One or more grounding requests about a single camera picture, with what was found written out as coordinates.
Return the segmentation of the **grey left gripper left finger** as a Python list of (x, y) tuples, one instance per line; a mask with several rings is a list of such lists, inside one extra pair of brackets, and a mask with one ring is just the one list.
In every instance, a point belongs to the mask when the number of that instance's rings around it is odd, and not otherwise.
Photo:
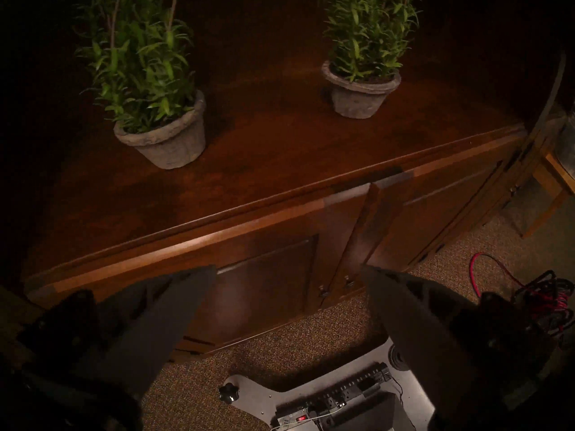
[(215, 281), (215, 265), (153, 277), (97, 305), (103, 353), (96, 376), (143, 396)]

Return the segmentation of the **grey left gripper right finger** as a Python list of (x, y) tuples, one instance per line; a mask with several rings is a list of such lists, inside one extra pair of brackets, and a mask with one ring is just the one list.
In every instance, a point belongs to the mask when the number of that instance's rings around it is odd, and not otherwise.
[(471, 422), (478, 413), (481, 371), (450, 330), (471, 307), (434, 281), (364, 265), (360, 277), (370, 307), (445, 422)]

